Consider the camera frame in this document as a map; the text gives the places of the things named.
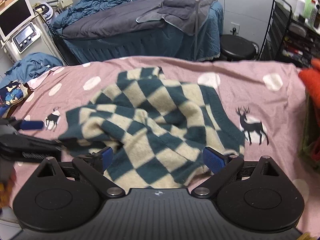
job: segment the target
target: green and white checkered blanket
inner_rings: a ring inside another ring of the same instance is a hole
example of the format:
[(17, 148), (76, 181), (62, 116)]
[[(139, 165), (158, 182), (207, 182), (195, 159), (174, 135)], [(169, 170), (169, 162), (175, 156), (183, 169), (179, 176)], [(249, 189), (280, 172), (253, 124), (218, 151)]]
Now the green and white checkered blanket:
[(105, 176), (130, 188), (177, 188), (209, 171), (202, 150), (243, 154), (244, 135), (228, 119), (214, 88), (166, 80), (159, 67), (119, 73), (116, 84), (66, 113), (60, 140), (73, 156), (105, 146)]

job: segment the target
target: blue sheet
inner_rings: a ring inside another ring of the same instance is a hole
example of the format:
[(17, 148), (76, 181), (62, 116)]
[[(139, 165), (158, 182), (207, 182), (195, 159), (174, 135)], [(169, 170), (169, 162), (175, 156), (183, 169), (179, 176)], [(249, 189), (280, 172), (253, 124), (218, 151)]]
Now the blue sheet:
[[(223, 8), (212, 3), (208, 20), (199, 30), (196, 60), (220, 56)], [(194, 36), (167, 24), (163, 28), (124, 33), (95, 40), (64, 40), (80, 63), (127, 56), (167, 56), (193, 60)]]
[(24, 59), (16, 62), (6, 73), (0, 82), (0, 88), (3, 88), (11, 81), (18, 80), (26, 83), (29, 80), (39, 77), (50, 67), (63, 66), (60, 59), (45, 53), (31, 53)]
[(77, 20), (92, 15), (98, 11), (106, 10), (116, 5), (135, 0), (80, 0), (72, 8), (68, 8), (57, 16), (52, 26), (62, 35), (62, 29)]

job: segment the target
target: iv pole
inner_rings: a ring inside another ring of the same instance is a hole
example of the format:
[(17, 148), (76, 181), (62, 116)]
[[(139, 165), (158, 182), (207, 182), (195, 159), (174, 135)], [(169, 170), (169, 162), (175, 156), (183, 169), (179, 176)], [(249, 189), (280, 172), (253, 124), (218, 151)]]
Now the iv pole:
[(198, 24), (199, 24), (199, 0), (196, 0), (195, 50), (193, 53), (193, 60), (194, 61), (196, 61), (196, 56), (197, 56)]

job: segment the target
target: power outlet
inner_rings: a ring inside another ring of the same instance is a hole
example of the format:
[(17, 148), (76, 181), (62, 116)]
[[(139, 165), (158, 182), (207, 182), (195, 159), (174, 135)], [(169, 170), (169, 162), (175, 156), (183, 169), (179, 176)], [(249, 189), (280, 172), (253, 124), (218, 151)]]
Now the power outlet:
[(236, 28), (236, 33), (239, 34), (239, 30), (240, 30), (240, 25), (239, 24), (236, 24), (236, 23), (233, 23), (231, 22), (230, 24), (230, 32), (232, 33), (233, 32), (233, 28)]

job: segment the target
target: monitor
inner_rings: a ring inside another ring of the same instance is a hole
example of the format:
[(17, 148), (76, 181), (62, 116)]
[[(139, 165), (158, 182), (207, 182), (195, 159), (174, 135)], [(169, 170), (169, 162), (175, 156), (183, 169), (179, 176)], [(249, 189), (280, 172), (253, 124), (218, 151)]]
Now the monitor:
[(0, 12), (0, 35), (7, 41), (35, 16), (29, 0), (14, 0)]

